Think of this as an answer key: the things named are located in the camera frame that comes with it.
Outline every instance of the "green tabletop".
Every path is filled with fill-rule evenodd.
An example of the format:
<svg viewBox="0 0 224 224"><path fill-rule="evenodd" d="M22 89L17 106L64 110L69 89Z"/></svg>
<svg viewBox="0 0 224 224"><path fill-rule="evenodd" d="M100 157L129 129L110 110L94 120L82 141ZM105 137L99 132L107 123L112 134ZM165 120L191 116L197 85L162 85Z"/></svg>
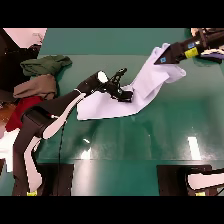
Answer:
<svg viewBox="0 0 224 224"><path fill-rule="evenodd" d="M73 61L57 76L64 95L98 70L111 77L127 67L122 85L129 84L154 47L189 37L184 28L49 28L39 58L63 54ZM136 115L78 121L73 110L61 151L62 162L75 166L72 195L158 195L157 164L224 167L223 66L194 58L180 67L187 76L165 84ZM41 142L38 162L58 162L60 135ZM197 141L200 161L193 161L189 137Z"/></svg>

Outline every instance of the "brown cloth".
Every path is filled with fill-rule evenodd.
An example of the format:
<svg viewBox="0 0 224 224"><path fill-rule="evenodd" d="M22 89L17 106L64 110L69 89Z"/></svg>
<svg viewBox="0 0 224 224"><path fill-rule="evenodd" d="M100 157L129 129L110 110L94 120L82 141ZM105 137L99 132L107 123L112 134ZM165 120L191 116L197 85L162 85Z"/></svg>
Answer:
<svg viewBox="0 0 224 224"><path fill-rule="evenodd" d="M53 75L41 75L14 88L15 98L40 96L51 100L57 94L56 81Z"/></svg>

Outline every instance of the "green cloth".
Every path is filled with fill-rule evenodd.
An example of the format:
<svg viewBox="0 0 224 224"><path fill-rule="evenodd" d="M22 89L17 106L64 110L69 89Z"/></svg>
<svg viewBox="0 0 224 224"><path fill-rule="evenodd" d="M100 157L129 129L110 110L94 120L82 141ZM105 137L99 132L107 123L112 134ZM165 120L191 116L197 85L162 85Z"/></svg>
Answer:
<svg viewBox="0 0 224 224"><path fill-rule="evenodd" d="M20 63L25 76L56 75L61 67L72 64L68 56L46 56L41 59L30 59Z"/></svg>

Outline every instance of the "black cable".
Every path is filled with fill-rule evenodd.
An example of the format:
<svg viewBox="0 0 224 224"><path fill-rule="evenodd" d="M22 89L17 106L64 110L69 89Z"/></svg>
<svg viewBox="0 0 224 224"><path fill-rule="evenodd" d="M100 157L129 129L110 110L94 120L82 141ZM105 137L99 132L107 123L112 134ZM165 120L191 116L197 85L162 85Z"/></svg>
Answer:
<svg viewBox="0 0 224 224"><path fill-rule="evenodd" d="M60 163L61 163L61 148L62 148L62 139L63 139L63 134L64 134L64 129L65 129L65 124L66 121L64 122L61 130L61 140L60 140L60 145L59 145L59 150L58 150L58 183L57 183L57 196L58 196L58 188L59 188L59 173L60 173Z"/></svg>
<svg viewBox="0 0 224 224"><path fill-rule="evenodd" d="M219 191L217 194L215 194L214 196L220 195L223 191L224 191L224 188L221 191Z"/></svg>

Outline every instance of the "yellow label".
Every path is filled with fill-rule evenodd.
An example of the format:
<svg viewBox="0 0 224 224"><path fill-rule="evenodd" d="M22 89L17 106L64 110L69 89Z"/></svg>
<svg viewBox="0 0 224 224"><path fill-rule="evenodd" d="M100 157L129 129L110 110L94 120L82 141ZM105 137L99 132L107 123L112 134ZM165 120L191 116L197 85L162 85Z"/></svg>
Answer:
<svg viewBox="0 0 224 224"><path fill-rule="evenodd" d="M186 58L192 58L192 57L198 55L198 49L196 47L194 47L188 51L185 51L184 53L186 55Z"/></svg>
<svg viewBox="0 0 224 224"><path fill-rule="evenodd" d="M37 191L34 192L27 192L27 196L37 196Z"/></svg>
<svg viewBox="0 0 224 224"><path fill-rule="evenodd" d="M196 196L206 196L205 192L198 192L198 193L195 193L195 194L196 194Z"/></svg>

